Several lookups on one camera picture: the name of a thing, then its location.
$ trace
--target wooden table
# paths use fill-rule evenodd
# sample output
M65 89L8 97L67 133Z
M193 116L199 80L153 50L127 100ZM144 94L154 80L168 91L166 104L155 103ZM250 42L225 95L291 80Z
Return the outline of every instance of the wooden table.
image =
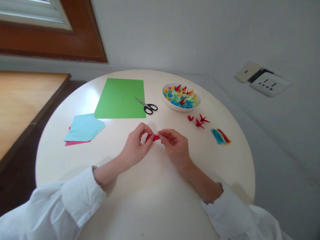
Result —
M0 172L70 78L67 73L0 71Z
M65 146L63 141L75 115L93 113L107 78L144 80L145 102L159 110L142 119L102 119L106 128L90 143ZM201 95L190 113L177 112L163 101L162 87L188 84ZM195 126L187 115L206 116L212 123ZM209 177L224 181L244 202L252 203L255 172L246 137L230 112L212 94L184 78L151 70L128 70L98 77L75 90L48 121L37 151L36 182L66 181L91 165L116 157L128 134L144 122L154 132L173 128L189 139L192 160ZM230 145L218 145L211 128L221 128ZM220 239L200 205L200 197L177 173L160 141L147 156L117 177L107 198L87 222L79 239Z

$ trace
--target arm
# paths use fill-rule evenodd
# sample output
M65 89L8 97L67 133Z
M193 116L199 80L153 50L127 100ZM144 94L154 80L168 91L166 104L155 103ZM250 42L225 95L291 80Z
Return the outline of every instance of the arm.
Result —
M246 205L226 185L215 183L189 156L188 139L173 129L158 132L170 161L195 187L201 205L221 239L285 238L277 220L267 211Z
M106 197L105 186L119 174L140 162L153 141L144 145L144 133L152 130L141 123L112 161L87 170L67 182L44 184L30 200L0 218L0 239L77 239L84 224Z
M221 196L221 186L205 175L189 156L188 139L172 129L159 131L161 143L177 170L195 187L205 203L212 203Z

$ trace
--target white sleeve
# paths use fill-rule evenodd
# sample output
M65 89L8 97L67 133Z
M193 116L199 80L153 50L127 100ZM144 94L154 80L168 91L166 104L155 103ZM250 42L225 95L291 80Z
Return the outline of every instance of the white sleeve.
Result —
M92 167L67 182L43 184L0 218L0 239L77 239L105 197Z
M291 239L280 229L278 221L266 210L245 204L226 185L214 203L201 205L217 234L224 239Z

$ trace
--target green paper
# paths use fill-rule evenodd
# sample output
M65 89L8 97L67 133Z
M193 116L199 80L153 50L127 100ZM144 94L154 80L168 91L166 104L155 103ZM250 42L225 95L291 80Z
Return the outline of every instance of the green paper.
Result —
M96 118L146 118L143 80L108 78L94 112Z

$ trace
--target wall socket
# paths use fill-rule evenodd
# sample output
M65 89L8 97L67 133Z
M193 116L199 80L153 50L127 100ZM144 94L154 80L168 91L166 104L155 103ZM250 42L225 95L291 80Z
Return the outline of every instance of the wall socket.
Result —
M246 82L261 69L262 66L249 61L236 73L236 75L234 75L234 77L240 82Z
M251 87L269 97L274 97L291 85L292 82L289 82L286 79L271 73L264 73L251 84Z

